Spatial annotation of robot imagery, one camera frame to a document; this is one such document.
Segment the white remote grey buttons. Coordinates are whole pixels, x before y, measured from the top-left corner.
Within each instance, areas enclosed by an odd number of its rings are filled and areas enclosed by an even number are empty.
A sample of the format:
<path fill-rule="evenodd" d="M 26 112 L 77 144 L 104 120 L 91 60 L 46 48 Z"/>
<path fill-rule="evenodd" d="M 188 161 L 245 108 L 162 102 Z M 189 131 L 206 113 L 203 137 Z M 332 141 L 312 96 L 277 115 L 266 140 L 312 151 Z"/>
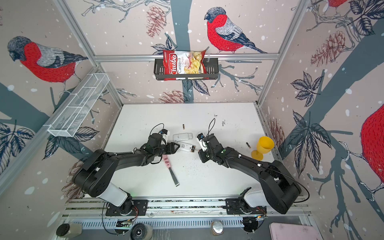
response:
<path fill-rule="evenodd" d="M 192 133 L 181 133 L 181 134 L 174 134 L 173 140 L 175 142 L 182 142 L 182 141 L 189 141 L 193 139 Z"/>

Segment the white remote green buttons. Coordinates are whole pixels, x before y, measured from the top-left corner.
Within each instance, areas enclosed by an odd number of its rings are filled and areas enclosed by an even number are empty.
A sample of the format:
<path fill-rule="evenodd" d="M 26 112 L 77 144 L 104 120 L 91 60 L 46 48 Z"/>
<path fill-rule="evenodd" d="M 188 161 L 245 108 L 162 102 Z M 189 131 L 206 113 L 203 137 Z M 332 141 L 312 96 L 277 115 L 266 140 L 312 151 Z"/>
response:
<path fill-rule="evenodd" d="M 179 142 L 179 145 L 180 145 L 179 150 L 181 150 L 181 151 L 185 151 L 185 152 L 189 152 L 189 153 L 195 152 L 195 149 L 196 149 L 195 145 L 192 145 L 189 143 L 182 143 L 182 142 Z"/>

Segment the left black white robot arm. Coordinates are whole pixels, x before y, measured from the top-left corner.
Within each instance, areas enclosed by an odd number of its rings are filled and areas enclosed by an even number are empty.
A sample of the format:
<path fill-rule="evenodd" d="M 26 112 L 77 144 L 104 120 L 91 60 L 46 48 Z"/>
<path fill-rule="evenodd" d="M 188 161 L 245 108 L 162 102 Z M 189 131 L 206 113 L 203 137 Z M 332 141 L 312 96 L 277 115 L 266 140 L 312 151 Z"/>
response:
<path fill-rule="evenodd" d="M 95 151 L 75 173 L 73 183 L 80 190 L 93 198 L 100 198 L 123 212 L 128 213 L 133 207 L 132 196 L 111 183 L 117 170 L 144 167 L 156 157 L 165 159 L 166 155 L 175 154 L 180 145 L 167 142 L 168 135 L 163 130 L 151 134 L 147 143 L 132 152 L 112 153 L 104 150 Z"/>

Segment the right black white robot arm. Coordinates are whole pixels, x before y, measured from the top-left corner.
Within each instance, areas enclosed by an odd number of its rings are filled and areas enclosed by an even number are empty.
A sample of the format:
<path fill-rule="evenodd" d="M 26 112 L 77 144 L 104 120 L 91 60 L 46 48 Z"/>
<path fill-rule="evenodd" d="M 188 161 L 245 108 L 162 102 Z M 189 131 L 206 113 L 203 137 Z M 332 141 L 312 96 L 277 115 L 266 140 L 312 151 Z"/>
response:
<path fill-rule="evenodd" d="M 200 133 L 197 140 L 202 147 L 199 150 L 202 163 L 211 160 L 254 178 L 261 184 L 267 203 L 280 214 L 286 214 L 302 192 L 299 183 L 279 161 L 254 161 L 231 147 L 224 148 L 214 134 Z"/>

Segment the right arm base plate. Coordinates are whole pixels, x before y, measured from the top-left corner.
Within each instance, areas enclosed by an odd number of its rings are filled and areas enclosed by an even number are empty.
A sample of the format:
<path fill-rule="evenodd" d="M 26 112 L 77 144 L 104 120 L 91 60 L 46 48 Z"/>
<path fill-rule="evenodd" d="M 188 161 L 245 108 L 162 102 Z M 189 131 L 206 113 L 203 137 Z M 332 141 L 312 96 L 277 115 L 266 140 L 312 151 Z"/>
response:
<path fill-rule="evenodd" d="M 225 199 L 225 206 L 223 207 L 228 215 L 266 215 L 266 206 L 251 207 L 243 199 Z"/>

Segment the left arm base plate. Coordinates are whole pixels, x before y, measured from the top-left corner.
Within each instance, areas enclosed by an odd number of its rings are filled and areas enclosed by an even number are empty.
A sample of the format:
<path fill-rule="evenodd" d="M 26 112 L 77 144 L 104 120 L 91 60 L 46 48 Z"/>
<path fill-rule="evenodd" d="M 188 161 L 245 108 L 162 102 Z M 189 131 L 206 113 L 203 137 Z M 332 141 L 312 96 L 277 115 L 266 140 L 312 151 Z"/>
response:
<path fill-rule="evenodd" d="M 131 200 L 127 203 L 123 203 L 119 207 L 113 205 L 112 203 L 108 203 L 105 215 L 107 217 L 145 216 L 148 203 L 148 200 Z"/>

